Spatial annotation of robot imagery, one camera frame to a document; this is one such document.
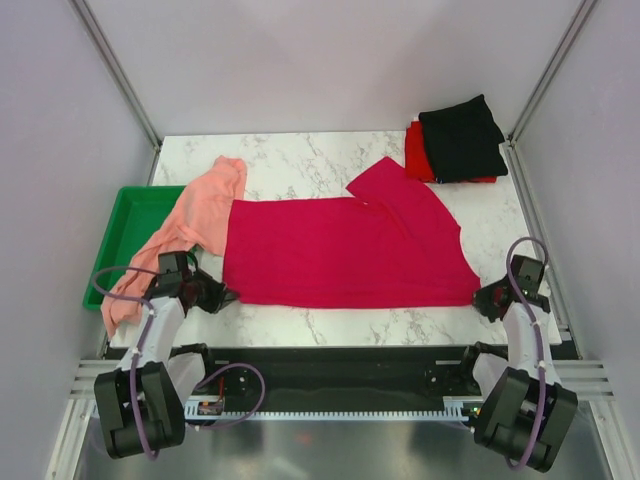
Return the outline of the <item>salmon pink t shirt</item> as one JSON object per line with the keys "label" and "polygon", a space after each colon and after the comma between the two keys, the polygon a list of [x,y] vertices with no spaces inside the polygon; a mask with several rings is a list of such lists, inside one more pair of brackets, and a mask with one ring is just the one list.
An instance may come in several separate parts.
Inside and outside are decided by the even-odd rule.
{"label": "salmon pink t shirt", "polygon": [[247,166],[239,158],[218,157],[212,167],[191,181],[178,197],[162,225],[132,256],[129,266],[110,292],[140,297],[158,270],[158,256],[188,251],[195,246],[222,256],[225,253],[232,203],[244,198]]}

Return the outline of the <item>magenta polo shirt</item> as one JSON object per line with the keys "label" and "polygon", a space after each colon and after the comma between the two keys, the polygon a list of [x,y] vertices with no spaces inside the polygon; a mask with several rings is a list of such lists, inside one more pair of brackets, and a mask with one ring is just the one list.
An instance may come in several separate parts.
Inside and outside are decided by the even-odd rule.
{"label": "magenta polo shirt", "polygon": [[240,201],[222,276],[241,302],[311,309],[467,306],[480,278],[461,227],[385,157],[336,198]]}

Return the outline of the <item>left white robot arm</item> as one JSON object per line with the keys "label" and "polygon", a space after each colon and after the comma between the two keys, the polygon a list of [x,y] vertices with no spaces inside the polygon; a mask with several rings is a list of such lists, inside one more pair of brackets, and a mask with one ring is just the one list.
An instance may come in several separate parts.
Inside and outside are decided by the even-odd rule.
{"label": "left white robot arm", "polygon": [[133,345],[114,370],[98,375],[94,395],[107,454],[113,459],[145,454],[154,460],[160,450],[181,444],[186,425],[184,406],[195,390],[208,393],[219,382],[219,369],[206,360],[202,345],[172,353],[176,334],[190,309],[216,314],[236,300],[236,294],[199,268],[190,251],[158,256],[155,271],[133,267],[151,281],[142,295],[103,289],[98,278],[118,268],[96,272],[95,290],[113,300],[142,306]]}

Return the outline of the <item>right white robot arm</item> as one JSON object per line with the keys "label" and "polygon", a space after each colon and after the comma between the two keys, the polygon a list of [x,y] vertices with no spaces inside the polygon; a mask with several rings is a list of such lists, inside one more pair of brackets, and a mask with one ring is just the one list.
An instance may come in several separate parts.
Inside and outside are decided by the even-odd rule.
{"label": "right white robot arm", "polygon": [[562,386],[553,365],[551,307],[539,292],[544,270],[542,261],[515,255],[503,279],[474,294],[473,306],[502,323],[507,352],[477,343],[476,358],[457,371],[460,386],[483,398],[474,441],[512,469],[541,473],[552,467],[578,407],[577,395]]}

